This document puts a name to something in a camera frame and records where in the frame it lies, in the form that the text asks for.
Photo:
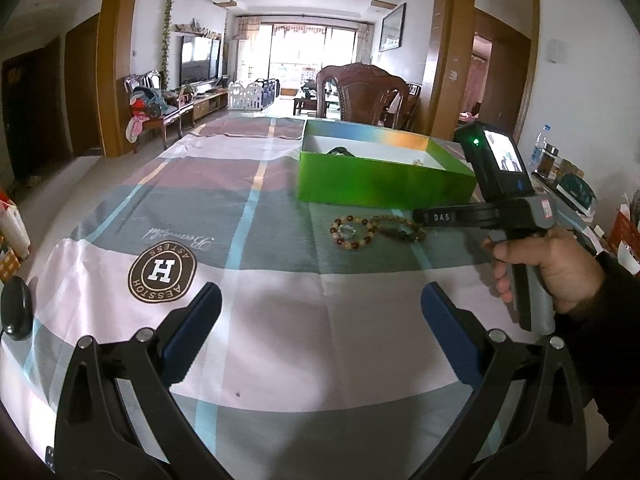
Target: water bottle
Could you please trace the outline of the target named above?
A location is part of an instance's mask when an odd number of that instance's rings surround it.
[[[544,129],[536,137],[536,145],[533,147],[533,153],[529,159],[529,173],[536,171],[540,160],[542,159],[542,151],[545,149],[546,134],[551,131],[551,126],[545,124]]]

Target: white fence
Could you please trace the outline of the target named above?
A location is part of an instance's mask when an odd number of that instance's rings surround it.
[[[228,110],[250,110],[261,112],[264,108],[262,104],[262,87],[256,83],[251,83],[246,87],[240,83],[231,83],[228,86],[229,101]]]

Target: hand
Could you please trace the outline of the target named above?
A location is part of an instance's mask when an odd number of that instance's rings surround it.
[[[544,238],[523,238],[495,245],[488,240],[484,246],[493,250],[497,288],[505,303],[513,301],[511,283],[506,275],[507,263],[539,267],[560,314],[579,314],[580,309],[576,306],[592,300],[604,282],[604,271],[597,261],[569,231],[559,227],[550,229]]]

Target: bead bracelet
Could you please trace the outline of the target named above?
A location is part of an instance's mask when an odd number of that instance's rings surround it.
[[[360,224],[366,227],[367,235],[361,240],[356,240],[351,242],[347,235],[344,233],[344,227],[348,224],[354,223],[356,225]],[[336,244],[344,247],[348,251],[354,250],[357,251],[361,247],[365,247],[369,245],[373,241],[373,237],[375,236],[376,231],[378,230],[378,226],[375,222],[369,221],[366,218],[358,218],[352,215],[343,216],[342,218],[335,219],[332,224],[329,232],[331,236],[334,238]]]
[[[402,231],[402,229],[389,229],[387,227],[379,226],[378,231],[380,234],[385,235],[388,238],[393,238],[400,242],[421,242],[423,241],[427,233],[424,231],[420,224],[412,222],[403,216],[396,215],[380,215],[373,216],[371,221],[378,225],[380,222],[396,222],[400,225],[406,225],[411,229],[411,233]]]

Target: climbing plant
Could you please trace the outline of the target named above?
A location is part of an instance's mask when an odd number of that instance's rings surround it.
[[[174,0],[166,0],[164,8],[164,26],[162,27],[162,57],[160,63],[160,75],[162,79],[162,89],[165,90],[169,83],[169,41],[171,39],[171,9]]]

